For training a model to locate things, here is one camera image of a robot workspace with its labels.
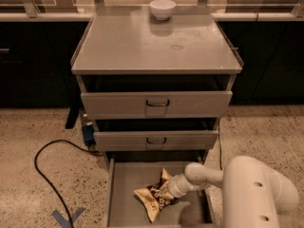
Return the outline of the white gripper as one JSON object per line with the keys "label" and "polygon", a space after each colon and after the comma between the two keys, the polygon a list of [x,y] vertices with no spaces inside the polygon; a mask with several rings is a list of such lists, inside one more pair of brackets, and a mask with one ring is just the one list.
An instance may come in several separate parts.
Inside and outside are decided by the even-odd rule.
{"label": "white gripper", "polygon": [[183,175],[174,176],[167,184],[167,192],[173,198],[185,196],[193,188],[193,184]]}

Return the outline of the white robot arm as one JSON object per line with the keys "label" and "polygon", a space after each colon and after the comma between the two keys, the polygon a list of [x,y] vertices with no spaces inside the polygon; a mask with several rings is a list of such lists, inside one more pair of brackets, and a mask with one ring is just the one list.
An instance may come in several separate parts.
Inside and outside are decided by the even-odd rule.
{"label": "white robot arm", "polygon": [[180,198],[208,184],[222,190],[224,228],[279,228],[278,217],[299,203],[289,178],[248,156],[232,158],[222,170],[191,162],[168,182],[167,191]]}

